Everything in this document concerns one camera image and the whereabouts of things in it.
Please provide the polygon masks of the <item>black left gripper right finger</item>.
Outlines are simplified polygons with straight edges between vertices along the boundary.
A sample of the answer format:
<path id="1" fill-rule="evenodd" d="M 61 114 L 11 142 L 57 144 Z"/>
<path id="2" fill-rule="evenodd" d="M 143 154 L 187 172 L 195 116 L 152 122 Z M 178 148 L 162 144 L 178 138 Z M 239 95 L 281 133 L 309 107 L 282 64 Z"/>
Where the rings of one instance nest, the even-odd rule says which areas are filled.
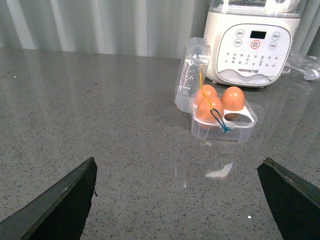
<path id="1" fill-rule="evenodd" d="M 320 189 L 269 157 L 257 172 L 282 238 L 318 240 Z"/>

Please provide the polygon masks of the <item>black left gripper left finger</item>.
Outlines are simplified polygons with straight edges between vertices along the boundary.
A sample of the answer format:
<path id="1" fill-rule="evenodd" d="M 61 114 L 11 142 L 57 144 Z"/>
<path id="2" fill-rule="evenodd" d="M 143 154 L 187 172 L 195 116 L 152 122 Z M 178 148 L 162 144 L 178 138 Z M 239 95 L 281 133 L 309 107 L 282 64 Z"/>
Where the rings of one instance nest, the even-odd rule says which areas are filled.
<path id="1" fill-rule="evenodd" d="M 96 193 L 93 157 L 0 223 L 2 240 L 79 240 Z"/>

